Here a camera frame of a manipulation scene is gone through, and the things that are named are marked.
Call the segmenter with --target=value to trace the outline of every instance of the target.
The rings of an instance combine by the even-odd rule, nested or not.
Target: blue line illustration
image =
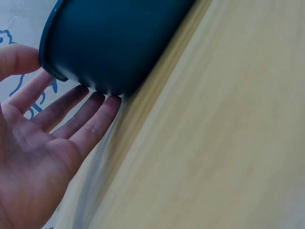
[[[15,43],[16,42],[13,41],[13,36],[10,33],[10,31],[0,30],[0,45],[9,45],[9,44],[15,44]],[[26,76],[25,74],[22,74],[20,76],[19,83],[18,83],[16,89],[10,93],[10,95],[9,95],[10,97],[13,94],[15,94],[22,87],[25,76]],[[52,87],[53,92],[56,94],[58,91],[57,80],[54,79],[48,87]],[[40,101],[39,105],[43,105],[43,103],[45,102],[45,99],[46,99],[45,92],[42,92],[41,95],[42,95],[42,100]],[[36,110],[38,113],[42,111],[42,108],[39,105],[37,103],[34,103],[33,106],[29,109],[29,112],[31,113],[30,119],[32,119],[35,116],[34,110]]]

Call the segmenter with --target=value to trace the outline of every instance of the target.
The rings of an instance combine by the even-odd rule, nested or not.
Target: skin
[[[19,44],[0,49],[0,82],[40,67],[37,49]],[[52,80],[42,70],[0,104],[0,228],[40,229],[47,222],[121,105],[117,96],[105,101],[93,93],[71,120],[52,131],[89,93],[77,86],[26,119],[25,112]]]

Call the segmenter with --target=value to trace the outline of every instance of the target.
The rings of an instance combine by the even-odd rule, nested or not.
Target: light wood tabletop
[[[305,1],[199,0],[55,228],[305,228]]]

